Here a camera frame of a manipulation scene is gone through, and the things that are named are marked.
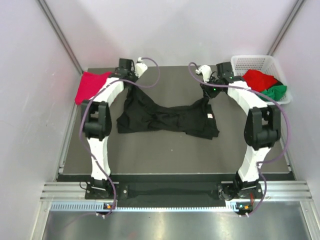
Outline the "black t shirt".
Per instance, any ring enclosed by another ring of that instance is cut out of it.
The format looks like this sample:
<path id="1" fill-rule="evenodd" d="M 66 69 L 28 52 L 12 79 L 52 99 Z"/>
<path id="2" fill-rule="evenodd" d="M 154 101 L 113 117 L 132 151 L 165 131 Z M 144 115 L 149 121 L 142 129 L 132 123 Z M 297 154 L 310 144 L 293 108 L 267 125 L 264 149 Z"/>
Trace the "black t shirt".
<path id="1" fill-rule="evenodd" d="M 181 132 L 207 140 L 217 138 L 220 133 L 207 98 L 200 98 L 191 105 L 163 107 L 137 86 L 131 87 L 126 95 L 123 113 L 117 119 L 118 133 L 161 130 Z"/>

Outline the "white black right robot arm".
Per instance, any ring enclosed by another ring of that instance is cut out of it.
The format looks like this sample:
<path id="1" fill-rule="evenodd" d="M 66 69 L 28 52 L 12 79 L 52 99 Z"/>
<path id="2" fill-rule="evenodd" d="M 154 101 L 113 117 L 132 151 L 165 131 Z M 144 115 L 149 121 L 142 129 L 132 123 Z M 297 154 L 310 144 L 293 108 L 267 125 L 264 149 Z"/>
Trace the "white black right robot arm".
<path id="1" fill-rule="evenodd" d="M 204 76 L 201 87 L 204 95 L 210 99 L 225 92 L 246 114 L 243 135 L 247 147 L 242 165 L 232 184 L 219 187 L 220 196 L 227 201 L 246 198 L 257 191 L 261 165 L 280 139 L 281 111 L 277 106 L 263 101 L 241 76 Z"/>

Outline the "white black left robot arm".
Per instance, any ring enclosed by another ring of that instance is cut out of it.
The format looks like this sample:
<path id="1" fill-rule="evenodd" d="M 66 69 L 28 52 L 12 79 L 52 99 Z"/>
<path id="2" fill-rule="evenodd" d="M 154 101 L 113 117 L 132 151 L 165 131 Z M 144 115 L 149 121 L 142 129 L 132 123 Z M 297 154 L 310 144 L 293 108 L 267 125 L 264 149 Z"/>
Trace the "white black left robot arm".
<path id="1" fill-rule="evenodd" d="M 85 72 L 80 80 L 75 97 L 75 103 L 81 109 L 79 137 L 84 135 L 92 162 L 86 199 L 111 199 L 115 195 L 107 145 L 112 130 L 110 106 L 125 89 L 123 79 L 136 82 L 139 74 L 117 67 L 113 72 L 103 74 Z"/>

